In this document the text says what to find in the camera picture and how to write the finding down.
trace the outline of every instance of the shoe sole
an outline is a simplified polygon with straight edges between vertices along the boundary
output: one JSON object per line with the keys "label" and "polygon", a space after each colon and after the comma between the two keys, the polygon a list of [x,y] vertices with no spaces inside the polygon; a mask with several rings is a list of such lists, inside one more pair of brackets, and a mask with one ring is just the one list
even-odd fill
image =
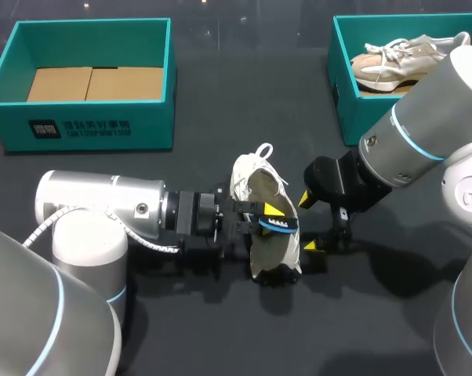
{"label": "shoe sole", "polygon": [[[252,190],[249,195],[250,201],[267,202],[285,213],[286,216],[294,216],[293,206],[290,205],[286,197],[281,194],[276,195],[277,183],[271,175],[263,170],[257,170],[253,173],[249,179],[249,188]],[[290,269],[290,266],[282,264],[285,255],[290,251],[288,249],[290,236],[288,234],[276,234],[268,237],[252,236],[251,252],[253,255],[251,255],[251,259],[257,263],[261,261],[266,264],[256,276],[256,282],[277,284],[278,280],[281,280],[282,283],[294,283],[296,281],[299,272],[283,273],[284,270],[296,271]],[[270,268],[269,263],[274,264],[274,267]]]}
{"label": "shoe sole", "polygon": [[424,74],[413,74],[401,80],[389,81],[389,82],[374,82],[374,81],[367,81],[367,80],[361,80],[359,78],[356,78],[356,82],[358,84],[365,86],[367,89],[373,92],[393,92],[398,86],[409,81],[418,81],[423,76]]}

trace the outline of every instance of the white sneaker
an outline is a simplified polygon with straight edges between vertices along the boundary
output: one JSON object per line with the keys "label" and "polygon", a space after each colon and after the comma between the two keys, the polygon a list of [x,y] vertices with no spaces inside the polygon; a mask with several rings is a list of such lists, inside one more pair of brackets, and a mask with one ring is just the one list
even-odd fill
{"label": "white sneaker", "polygon": [[363,89],[392,92],[403,82],[418,81],[453,49],[470,42],[463,31],[453,38],[396,39],[382,47],[365,43],[368,53],[354,57],[351,65]]}
{"label": "white sneaker", "polygon": [[[267,202],[286,216],[297,218],[297,211],[285,192],[283,180],[267,161],[273,146],[263,143],[255,153],[243,154],[234,163],[231,197],[239,201]],[[293,281],[302,273],[299,263],[299,229],[290,234],[252,235],[250,269],[254,280]]]}

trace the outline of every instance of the metal screw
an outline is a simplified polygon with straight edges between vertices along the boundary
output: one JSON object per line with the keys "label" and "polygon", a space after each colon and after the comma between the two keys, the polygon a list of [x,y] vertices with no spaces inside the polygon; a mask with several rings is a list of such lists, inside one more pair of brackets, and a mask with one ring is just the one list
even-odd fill
{"label": "metal screw", "polygon": [[139,214],[145,214],[147,213],[147,210],[149,210],[149,207],[143,202],[136,206],[136,212]]}
{"label": "metal screw", "polygon": [[368,146],[374,146],[377,143],[377,137],[370,136],[369,140],[367,141]]}

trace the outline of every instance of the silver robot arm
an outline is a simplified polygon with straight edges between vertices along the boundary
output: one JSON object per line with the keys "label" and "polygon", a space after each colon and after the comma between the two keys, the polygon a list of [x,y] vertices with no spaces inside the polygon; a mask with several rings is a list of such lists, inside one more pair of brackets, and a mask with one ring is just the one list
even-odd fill
{"label": "silver robot arm", "polygon": [[[362,164],[404,187],[441,162],[450,212],[472,226],[472,47],[455,49],[361,137]],[[472,376],[472,256],[438,314],[434,349],[446,376]]]}
{"label": "silver robot arm", "polygon": [[0,375],[112,376],[121,346],[104,299],[0,232]]}
{"label": "silver robot arm", "polygon": [[162,247],[149,241],[158,239],[164,230],[180,236],[214,237],[220,209],[216,195],[166,191],[165,188],[162,180],[88,172],[47,172],[35,198],[39,228],[27,242],[34,241],[61,215],[78,208],[105,213],[132,239],[155,251],[179,251],[177,246]]}

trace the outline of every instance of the cardboard box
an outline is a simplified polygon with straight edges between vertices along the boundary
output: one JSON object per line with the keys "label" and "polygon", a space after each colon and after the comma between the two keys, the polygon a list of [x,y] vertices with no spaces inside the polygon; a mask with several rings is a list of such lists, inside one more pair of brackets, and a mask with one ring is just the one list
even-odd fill
{"label": "cardboard box", "polygon": [[86,100],[161,99],[163,69],[93,69]]}
{"label": "cardboard box", "polygon": [[9,152],[168,149],[175,96],[170,19],[17,22],[0,139]]}
{"label": "cardboard box", "polygon": [[365,43],[385,45],[397,38],[422,34],[446,38],[467,31],[472,43],[472,13],[335,16],[329,46],[327,72],[341,132],[346,145],[359,139],[412,86],[390,94],[361,92],[354,80],[350,60],[366,52]]}
{"label": "cardboard box", "polygon": [[37,69],[28,102],[86,100],[92,68]]}

